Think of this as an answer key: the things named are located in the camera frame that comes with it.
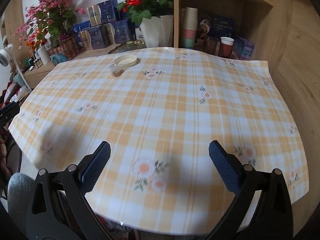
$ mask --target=red paper cup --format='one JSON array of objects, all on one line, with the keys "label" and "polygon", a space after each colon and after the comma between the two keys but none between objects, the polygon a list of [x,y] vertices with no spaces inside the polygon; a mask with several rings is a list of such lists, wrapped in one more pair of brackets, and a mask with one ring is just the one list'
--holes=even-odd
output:
[{"label": "red paper cup", "polygon": [[219,57],[230,58],[233,49],[233,42],[235,40],[228,37],[221,37]]},{"label": "red paper cup", "polygon": [[182,29],[182,37],[187,39],[194,39],[196,37],[196,32],[197,31]]}]

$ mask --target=cylindrical container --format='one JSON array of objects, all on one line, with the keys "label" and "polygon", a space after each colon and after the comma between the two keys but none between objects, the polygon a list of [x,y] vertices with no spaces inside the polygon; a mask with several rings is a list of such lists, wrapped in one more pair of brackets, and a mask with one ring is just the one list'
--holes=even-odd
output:
[{"label": "cylindrical container", "polygon": [[217,39],[207,37],[203,41],[203,52],[211,55],[215,55],[217,48]]},{"label": "cylindrical container", "polygon": [[196,31],[198,26],[198,9],[186,7],[182,29]]},{"label": "cylindrical container", "polygon": [[39,57],[41,58],[43,65],[45,65],[51,61],[51,58],[50,58],[49,53],[47,52],[47,49],[45,48],[45,46],[42,46],[41,48],[39,48],[37,52],[38,52]]},{"label": "cylindrical container", "polygon": [[221,37],[219,57],[230,58],[233,49],[233,42],[235,40],[228,37]]},{"label": "cylindrical container", "polygon": [[198,26],[198,9],[186,7],[182,22],[181,46],[192,48],[195,44]]}]

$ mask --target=blue box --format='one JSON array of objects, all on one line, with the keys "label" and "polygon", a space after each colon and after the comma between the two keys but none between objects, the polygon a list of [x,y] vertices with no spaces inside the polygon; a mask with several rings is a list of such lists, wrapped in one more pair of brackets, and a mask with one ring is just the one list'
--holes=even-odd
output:
[{"label": "blue box", "polygon": [[215,16],[205,11],[198,11],[198,28],[195,45],[203,46],[203,40],[207,37],[231,37],[234,33],[235,25],[236,22],[232,19]]},{"label": "blue box", "polygon": [[231,37],[235,31],[236,22],[223,16],[215,16],[210,35],[214,38]]},{"label": "blue box", "polygon": [[251,60],[254,50],[254,44],[245,38],[235,36],[233,44],[233,52],[239,60]]},{"label": "blue box", "polygon": [[81,47],[83,47],[83,44],[79,32],[89,27],[91,27],[90,21],[85,21],[72,27],[73,32],[77,34],[77,41],[79,42]]},{"label": "blue box", "polygon": [[79,34],[85,50],[104,49],[109,46],[107,31],[104,25],[87,28]]},{"label": "blue box", "polygon": [[99,26],[120,20],[117,0],[109,0],[87,8],[91,26]]},{"label": "blue box", "polygon": [[130,20],[108,23],[104,26],[107,30],[110,44],[120,44],[135,40],[135,34],[133,33],[134,25]]}]

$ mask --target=product box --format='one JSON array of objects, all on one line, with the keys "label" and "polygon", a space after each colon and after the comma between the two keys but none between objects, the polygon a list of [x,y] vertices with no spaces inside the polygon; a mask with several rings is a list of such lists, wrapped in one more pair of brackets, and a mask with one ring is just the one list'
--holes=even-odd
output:
[{"label": "product box", "polygon": [[79,24],[77,24],[77,25],[74,25],[74,26],[72,27],[73,32],[77,35],[77,40],[78,40],[79,45],[80,45],[81,47],[83,47],[83,44],[82,44],[82,41],[81,41],[81,37],[80,37],[80,35],[79,35],[79,32],[80,32],[80,31],[83,31],[84,29],[89,28],[89,27],[91,27],[90,21],[85,21],[85,22],[79,23]]},{"label": "product box", "polygon": [[195,45],[202,46],[207,37],[231,37],[234,33],[236,22],[232,19],[216,16],[205,11],[198,11],[198,28]]},{"label": "product box", "polygon": [[251,60],[254,50],[254,44],[245,38],[234,37],[233,52],[239,60]]},{"label": "product box", "polygon": [[130,20],[122,20],[114,23],[105,24],[110,44],[120,44],[135,40],[133,24]]},{"label": "product box", "polygon": [[117,0],[109,0],[87,8],[91,26],[99,26],[120,20]]},{"label": "product box", "polygon": [[109,46],[108,35],[104,25],[87,28],[79,34],[85,50],[104,49]]}]

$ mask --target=plaid tablecloth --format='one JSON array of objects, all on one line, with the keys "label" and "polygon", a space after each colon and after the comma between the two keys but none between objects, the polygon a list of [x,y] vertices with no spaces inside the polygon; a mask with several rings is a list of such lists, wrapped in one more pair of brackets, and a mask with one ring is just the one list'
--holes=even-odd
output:
[{"label": "plaid tablecloth", "polygon": [[[140,62],[113,77],[110,65],[126,54]],[[209,158],[215,139],[258,171],[281,169],[292,202],[309,188],[299,132],[266,61],[156,48],[65,62],[31,93],[10,132],[49,172],[108,141],[111,158],[86,198],[95,212],[149,231],[204,234],[220,220],[234,195]]]}]

